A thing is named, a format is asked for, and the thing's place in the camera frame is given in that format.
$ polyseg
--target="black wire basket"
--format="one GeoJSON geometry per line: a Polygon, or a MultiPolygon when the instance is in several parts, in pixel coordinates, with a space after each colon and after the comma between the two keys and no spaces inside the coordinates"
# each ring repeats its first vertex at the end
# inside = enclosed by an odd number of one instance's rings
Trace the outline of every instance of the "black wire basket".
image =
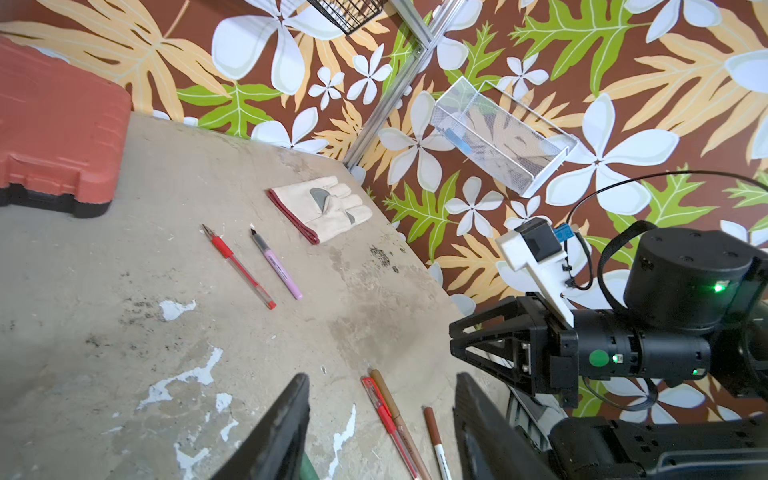
{"type": "Polygon", "coordinates": [[[383,0],[308,0],[313,7],[351,35],[384,9],[383,0]]]}

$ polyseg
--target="green circular sticker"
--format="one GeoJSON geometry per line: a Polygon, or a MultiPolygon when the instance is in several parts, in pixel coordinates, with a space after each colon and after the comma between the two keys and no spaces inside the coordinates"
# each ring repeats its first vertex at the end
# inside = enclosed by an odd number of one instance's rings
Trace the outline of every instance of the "green circular sticker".
{"type": "Polygon", "coordinates": [[[589,363],[596,367],[606,366],[608,364],[608,354],[605,350],[593,350],[589,354],[589,363]]]}

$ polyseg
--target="red pen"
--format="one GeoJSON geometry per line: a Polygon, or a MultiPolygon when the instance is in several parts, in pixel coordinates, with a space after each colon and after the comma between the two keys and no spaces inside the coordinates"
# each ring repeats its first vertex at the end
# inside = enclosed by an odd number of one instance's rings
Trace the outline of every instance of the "red pen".
{"type": "Polygon", "coordinates": [[[414,480],[419,480],[419,470],[416,469],[416,464],[414,463],[413,458],[411,458],[411,455],[408,453],[406,444],[400,437],[400,433],[397,431],[397,427],[392,421],[392,415],[389,413],[386,404],[379,398],[380,393],[378,393],[379,389],[376,387],[376,383],[371,377],[367,376],[362,379],[362,385],[366,387],[368,398],[371,399],[373,408],[376,409],[376,412],[379,414],[379,418],[382,420],[387,433],[389,433],[389,436],[392,437],[392,441],[395,443],[397,451],[400,452],[402,460],[406,463],[408,471],[411,472],[411,476],[414,478],[414,480]]]}
{"type": "Polygon", "coordinates": [[[213,230],[203,225],[203,230],[205,231],[205,234],[210,239],[211,243],[221,252],[222,255],[224,255],[224,258],[227,259],[232,265],[237,269],[238,272],[240,272],[240,275],[243,276],[243,278],[250,283],[250,285],[253,287],[254,290],[256,290],[256,294],[261,298],[261,300],[264,301],[266,306],[270,310],[274,310],[274,308],[277,306],[274,300],[272,300],[272,297],[266,292],[264,287],[262,287],[256,279],[254,279],[250,273],[248,273],[248,270],[245,270],[245,267],[242,263],[237,261],[237,258],[235,258],[235,254],[230,249],[226,243],[224,243],[224,240],[221,240],[221,237],[217,236],[213,230]]]}

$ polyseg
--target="metal post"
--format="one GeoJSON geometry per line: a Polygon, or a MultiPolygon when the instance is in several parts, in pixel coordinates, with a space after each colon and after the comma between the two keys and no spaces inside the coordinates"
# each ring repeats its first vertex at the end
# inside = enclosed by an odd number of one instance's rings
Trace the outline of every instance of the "metal post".
{"type": "Polygon", "coordinates": [[[389,3],[395,7],[400,18],[408,25],[408,28],[413,32],[419,43],[422,46],[429,45],[432,39],[435,37],[432,32],[427,28],[426,23],[421,15],[416,11],[409,0],[389,0],[389,3]]]}
{"type": "Polygon", "coordinates": [[[384,125],[389,114],[395,109],[395,104],[402,97],[402,94],[406,91],[406,88],[413,83],[419,70],[426,64],[432,57],[432,53],[437,47],[438,40],[445,33],[445,30],[451,23],[454,15],[464,5],[466,0],[448,0],[440,12],[435,16],[432,22],[429,24],[429,30],[432,35],[432,40],[427,44],[422,44],[417,48],[414,53],[415,56],[409,59],[408,64],[398,73],[392,86],[385,95],[381,97],[376,108],[373,109],[371,116],[362,126],[360,135],[357,136],[355,143],[349,148],[344,157],[344,165],[347,168],[352,168],[357,165],[361,160],[364,153],[373,144],[376,135],[379,133],[379,129],[384,125]]]}

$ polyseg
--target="purple handle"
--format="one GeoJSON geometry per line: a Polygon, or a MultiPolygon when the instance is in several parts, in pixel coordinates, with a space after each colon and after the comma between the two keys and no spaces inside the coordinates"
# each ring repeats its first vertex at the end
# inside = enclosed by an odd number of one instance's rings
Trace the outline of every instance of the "purple handle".
{"type": "Polygon", "coordinates": [[[271,249],[264,250],[263,253],[266,257],[266,261],[272,265],[272,268],[274,268],[275,272],[277,272],[277,276],[279,276],[283,283],[286,284],[288,290],[293,294],[293,297],[296,300],[301,300],[304,295],[302,295],[301,291],[299,291],[299,287],[296,285],[296,283],[293,282],[293,278],[291,278],[288,272],[286,272],[286,269],[283,268],[283,264],[281,264],[277,259],[277,255],[275,255],[271,249]]]}

